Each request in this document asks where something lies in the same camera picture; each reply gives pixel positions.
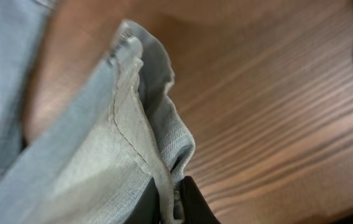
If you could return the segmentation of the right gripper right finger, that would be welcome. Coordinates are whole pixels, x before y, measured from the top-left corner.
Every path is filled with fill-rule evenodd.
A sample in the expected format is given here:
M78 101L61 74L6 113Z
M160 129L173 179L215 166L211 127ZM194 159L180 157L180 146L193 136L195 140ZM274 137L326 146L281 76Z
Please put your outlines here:
M221 224L192 177L186 176L180 182L180 193L185 214L184 224Z

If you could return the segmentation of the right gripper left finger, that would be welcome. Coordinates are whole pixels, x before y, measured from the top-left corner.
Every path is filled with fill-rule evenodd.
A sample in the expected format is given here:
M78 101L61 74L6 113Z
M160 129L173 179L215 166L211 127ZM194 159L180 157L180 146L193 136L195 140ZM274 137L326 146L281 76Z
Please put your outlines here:
M124 224L160 224L159 195L154 179L151 178L137 205Z

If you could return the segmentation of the light blue denim shorts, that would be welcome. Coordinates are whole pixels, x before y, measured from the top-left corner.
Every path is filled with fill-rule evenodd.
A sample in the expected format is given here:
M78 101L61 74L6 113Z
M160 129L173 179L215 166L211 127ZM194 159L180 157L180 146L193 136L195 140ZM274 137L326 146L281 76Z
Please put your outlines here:
M0 223L124 223L154 179L161 223L184 223L179 193L195 142L168 97L163 45L131 20L66 110L22 143L24 87L55 1L0 1Z

